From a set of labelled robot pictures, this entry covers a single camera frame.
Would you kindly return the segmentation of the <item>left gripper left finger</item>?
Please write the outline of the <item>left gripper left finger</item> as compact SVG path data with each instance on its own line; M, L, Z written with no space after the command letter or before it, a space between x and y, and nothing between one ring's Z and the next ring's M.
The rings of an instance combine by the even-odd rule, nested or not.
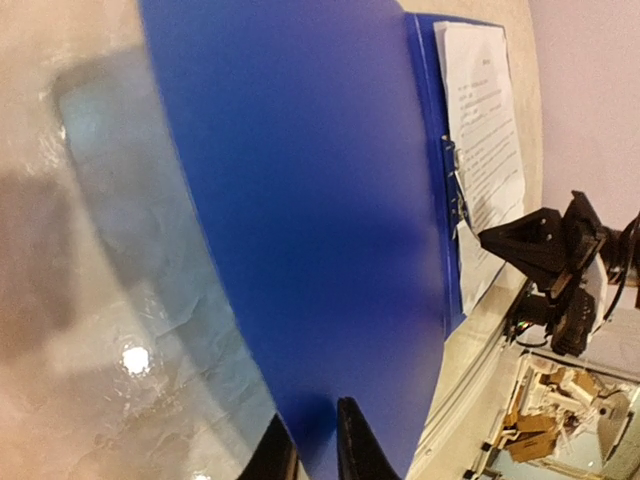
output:
M296 480L299 457L289 433L274 415L239 480Z

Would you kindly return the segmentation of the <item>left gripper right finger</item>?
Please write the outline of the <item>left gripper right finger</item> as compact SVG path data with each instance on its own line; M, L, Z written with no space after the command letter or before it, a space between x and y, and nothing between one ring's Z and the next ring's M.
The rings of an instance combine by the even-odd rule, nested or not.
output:
M340 480L399 480L358 403L337 402L337 459Z

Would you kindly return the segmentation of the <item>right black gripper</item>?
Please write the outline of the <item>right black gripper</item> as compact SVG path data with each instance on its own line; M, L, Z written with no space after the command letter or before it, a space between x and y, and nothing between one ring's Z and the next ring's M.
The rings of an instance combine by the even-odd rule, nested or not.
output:
M479 234L483 249L513 264L548 298L579 285L605 242L604 225L586 194L571 194L564 214L541 208Z

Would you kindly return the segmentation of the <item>printed paper sheet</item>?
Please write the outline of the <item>printed paper sheet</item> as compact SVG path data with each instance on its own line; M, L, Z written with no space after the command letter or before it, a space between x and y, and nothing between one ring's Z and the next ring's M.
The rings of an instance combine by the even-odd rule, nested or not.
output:
M479 234L523 215L524 166L504 29L439 21L434 33L473 224L456 225L462 310L470 314L504 264L481 247Z

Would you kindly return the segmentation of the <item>blue file folder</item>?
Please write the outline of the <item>blue file folder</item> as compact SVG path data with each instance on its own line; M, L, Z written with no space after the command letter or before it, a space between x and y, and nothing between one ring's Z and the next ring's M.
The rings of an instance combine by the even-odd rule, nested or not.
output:
M464 314L434 25L395 1L144 1L162 104L238 328L313 479L337 402L409 472Z

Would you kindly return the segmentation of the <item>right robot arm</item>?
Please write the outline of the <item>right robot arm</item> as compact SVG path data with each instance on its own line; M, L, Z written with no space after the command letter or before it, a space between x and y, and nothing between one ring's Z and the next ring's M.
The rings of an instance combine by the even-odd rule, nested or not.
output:
M586 194L573 191L565 212L540 208L483 230L481 247L516 267L550 302L557 303L596 259L608 281L624 283L639 269L639 219L620 231L602 224Z

